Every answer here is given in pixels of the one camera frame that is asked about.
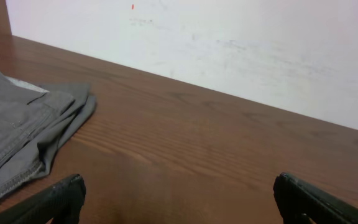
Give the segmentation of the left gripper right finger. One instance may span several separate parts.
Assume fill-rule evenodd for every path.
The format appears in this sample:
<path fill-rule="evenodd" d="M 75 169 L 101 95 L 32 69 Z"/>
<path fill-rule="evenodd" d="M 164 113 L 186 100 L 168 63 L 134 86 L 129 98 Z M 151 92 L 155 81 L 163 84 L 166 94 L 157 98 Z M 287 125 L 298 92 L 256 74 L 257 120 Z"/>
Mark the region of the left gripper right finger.
<path fill-rule="evenodd" d="M 284 224 L 358 224 L 358 208 L 289 173 L 276 177 L 273 196 Z"/>

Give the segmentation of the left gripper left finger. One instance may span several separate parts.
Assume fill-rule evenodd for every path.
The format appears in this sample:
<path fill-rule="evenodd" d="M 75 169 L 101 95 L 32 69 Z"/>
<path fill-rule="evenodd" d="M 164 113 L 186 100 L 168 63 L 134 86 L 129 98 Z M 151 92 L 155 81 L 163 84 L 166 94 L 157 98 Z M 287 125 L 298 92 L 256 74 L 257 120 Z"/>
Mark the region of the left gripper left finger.
<path fill-rule="evenodd" d="M 73 174 L 1 212 L 0 224 L 77 224 L 85 196 L 83 177 Z"/>

